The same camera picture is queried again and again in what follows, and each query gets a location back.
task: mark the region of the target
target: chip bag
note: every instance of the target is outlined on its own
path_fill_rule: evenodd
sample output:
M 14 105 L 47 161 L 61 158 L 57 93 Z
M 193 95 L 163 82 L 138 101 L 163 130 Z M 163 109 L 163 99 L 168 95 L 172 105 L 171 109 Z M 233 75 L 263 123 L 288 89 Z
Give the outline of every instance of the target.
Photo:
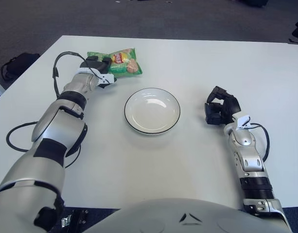
M 117 51 L 111 54 L 99 52 L 87 52 L 87 56 L 98 56 L 98 60 L 103 60 L 104 57 L 112 59 L 109 73 L 114 74 L 114 77 L 131 76 L 142 74 L 142 70 L 137 63 L 135 49 L 126 49 Z

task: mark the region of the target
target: robotic hand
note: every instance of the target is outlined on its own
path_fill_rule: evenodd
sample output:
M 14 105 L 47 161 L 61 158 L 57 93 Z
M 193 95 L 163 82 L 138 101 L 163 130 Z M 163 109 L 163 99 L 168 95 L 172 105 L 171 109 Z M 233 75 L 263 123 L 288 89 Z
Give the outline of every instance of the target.
M 215 98 L 224 100 L 223 104 L 212 102 Z M 255 216 L 282 219 L 289 227 L 280 201 L 274 198 L 272 185 L 266 172 L 264 161 L 269 153 L 269 135 L 266 129 L 257 123 L 250 123 L 248 114 L 241 111 L 237 99 L 216 86 L 205 103 L 206 122 L 212 125 L 225 124 L 224 133 L 234 154 L 236 171 L 245 195 L 244 209 Z M 267 148 L 261 159 L 256 150 L 256 138 L 251 129 L 262 127 Z
M 111 59 L 98 61 L 89 57 L 80 65 L 72 81 L 57 100 L 46 110 L 33 130 L 33 145 L 22 155 L 0 184 L 0 233 L 46 232 L 57 222 L 63 211 L 61 191 L 65 177 L 64 158 L 75 153 L 87 133 L 83 121 L 88 96 L 96 86 L 114 83 L 113 74 L 107 74 Z

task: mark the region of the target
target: white plate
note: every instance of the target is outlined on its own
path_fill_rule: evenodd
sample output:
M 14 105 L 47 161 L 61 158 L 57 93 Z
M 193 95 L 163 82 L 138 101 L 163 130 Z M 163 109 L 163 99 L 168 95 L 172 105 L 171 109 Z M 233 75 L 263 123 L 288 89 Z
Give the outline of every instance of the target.
M 135 130 L 163 133 L 172 128 L 180 117 L 180 106 L 169 92 L 146 88 L 135 92 L 125 104 L 125 118 Z

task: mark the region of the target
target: gray carpet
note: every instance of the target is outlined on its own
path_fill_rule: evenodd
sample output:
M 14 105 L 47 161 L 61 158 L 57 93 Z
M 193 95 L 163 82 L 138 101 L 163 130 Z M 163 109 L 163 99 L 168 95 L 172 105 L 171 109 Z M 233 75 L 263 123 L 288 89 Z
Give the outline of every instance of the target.
M 298 0 L 0 0 L 0 66 L 43 53 L 61 35 L 288 42 Z M 1 79 L 0 83 L 8 88 Z

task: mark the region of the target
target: silver casing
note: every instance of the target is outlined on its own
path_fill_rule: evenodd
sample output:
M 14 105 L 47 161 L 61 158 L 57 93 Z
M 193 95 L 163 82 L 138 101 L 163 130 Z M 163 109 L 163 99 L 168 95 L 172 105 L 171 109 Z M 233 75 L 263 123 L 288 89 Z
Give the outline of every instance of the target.
M 290 233 L 245 212 L 193 199 L 161 199 L 122 209 L 86 233 Z
M 97 84 L 96 76 L 91 73 L 78 73 L 67 84 L 64 91 L 75 91 L 86 100 Z M 43 182 L 62 192 L 65 169 L 56 161 L 34 157 L 43 138 L 49 138 L 63 144 L 67 150 L 72 148 L 79 138 L 84 121 L 61 107 L 66 107 L 80 115 L 83 109 L 69 100 L 56 100 L 46 110 L 35 126 L 31 149 L 24 153 L 11 167 L 0 184 L 0 232 L 37 233 L 44 229 L 34 225 L 38 212 L 43 207 L 55 209 L 57 194 L 45 187 L 35 186 L 35 181 Z
M 249 128 L 252 126 L 249 123 L 242 125 L 243 122 L 249 121 L 249 115 L 238 112 L 233 114 L 233 118 L 235 122 L 226 125 L 224 132 L 228 137 L 231 153 L 234 155 L 234 163 L 238 177 L 268 178 L 264 162 L 256 149 L 256 138 L 249 131 Z M 253 215 L 260 216 L 269 221 L 282 221 L 285 227 L 291 231 L 279 199 L 243 199 L 243 204 L 246 206 L 256 206 L 256 212 L 253 213 Z

